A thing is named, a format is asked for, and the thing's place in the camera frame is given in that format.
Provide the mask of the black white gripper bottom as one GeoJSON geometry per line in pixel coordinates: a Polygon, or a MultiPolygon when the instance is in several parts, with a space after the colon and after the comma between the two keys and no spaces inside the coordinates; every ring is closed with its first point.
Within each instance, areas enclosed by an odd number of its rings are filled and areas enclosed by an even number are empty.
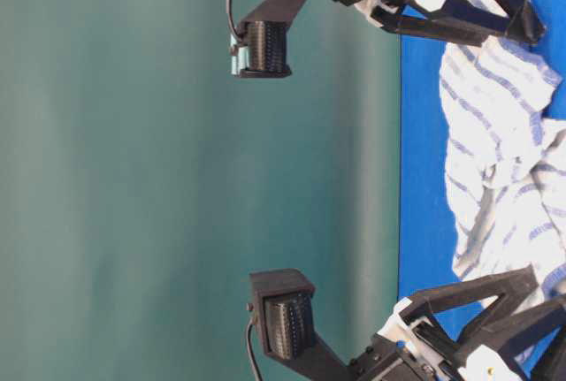
{"type": "Polygon", "coordinates": [[[394,305],[371,344],[350,361],[348,373],[354,380],[524,380],[511,368],[516,357],[565,325],[564,295],[510,316],[537,287],[533,268],[527,266],[419,290],[394,305]],[[496,300],[469,326],[498,321],[466,340],[452,362],[452,350],[440,351],[450,339],[441,337],[431,316],[492,297],[496,300]],[[406,309],[408,322],[402,318],[406,309]]]}

